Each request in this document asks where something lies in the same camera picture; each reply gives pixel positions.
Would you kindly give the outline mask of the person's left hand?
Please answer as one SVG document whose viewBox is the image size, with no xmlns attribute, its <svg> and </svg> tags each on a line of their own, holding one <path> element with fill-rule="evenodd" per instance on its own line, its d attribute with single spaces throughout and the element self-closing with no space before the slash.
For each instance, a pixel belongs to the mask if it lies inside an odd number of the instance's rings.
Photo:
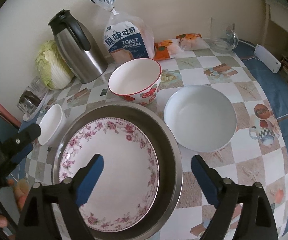
<svg viewBox="0 0 288 240">
<path fill-rule="evenodd" d="M 20 179 L 17 182 L 13 179 L 8 179 L 8 186 L 12 188 L 17 209 L 21 212 L 30 190 L 29 184 L 25 179 Z M 7 225 L 7 219 L 3 215 L 0 215 L 0 228 L 4 228 Z"/>
</svg>

